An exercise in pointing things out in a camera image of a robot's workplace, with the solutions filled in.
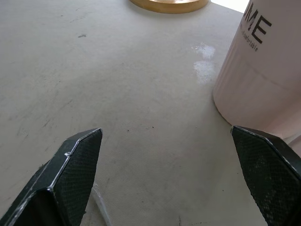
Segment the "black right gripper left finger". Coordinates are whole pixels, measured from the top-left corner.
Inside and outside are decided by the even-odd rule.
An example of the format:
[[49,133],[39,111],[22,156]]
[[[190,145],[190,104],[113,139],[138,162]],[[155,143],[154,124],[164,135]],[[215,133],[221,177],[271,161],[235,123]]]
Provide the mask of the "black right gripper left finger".
[[0,226],[80,226],[95,180],[101,128],[67,138],[30,178]]

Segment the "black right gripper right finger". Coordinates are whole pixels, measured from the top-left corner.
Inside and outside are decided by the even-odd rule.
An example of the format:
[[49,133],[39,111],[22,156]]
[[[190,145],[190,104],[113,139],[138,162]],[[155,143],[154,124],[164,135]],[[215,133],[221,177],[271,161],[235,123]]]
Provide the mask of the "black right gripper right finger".
[[268,226],[301,226],[301,157],[281,138],[231,128],[244,180]]

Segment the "pale pink ribbed cup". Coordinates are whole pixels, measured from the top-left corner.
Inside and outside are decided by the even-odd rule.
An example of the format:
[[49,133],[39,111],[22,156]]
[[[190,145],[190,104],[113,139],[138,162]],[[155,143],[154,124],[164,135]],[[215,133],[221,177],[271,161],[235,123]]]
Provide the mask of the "pale pink ribbed cup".
[[249,0],[213,98],[231,125],[301,135],[301,0]]

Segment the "gold round base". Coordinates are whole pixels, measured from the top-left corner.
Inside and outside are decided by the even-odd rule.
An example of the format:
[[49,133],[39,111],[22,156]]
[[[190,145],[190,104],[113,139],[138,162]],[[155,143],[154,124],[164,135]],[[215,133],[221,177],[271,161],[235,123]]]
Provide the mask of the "gold round base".
[[184,14],[205,7],[210,0],[129,0],[148,11],[165,14]]

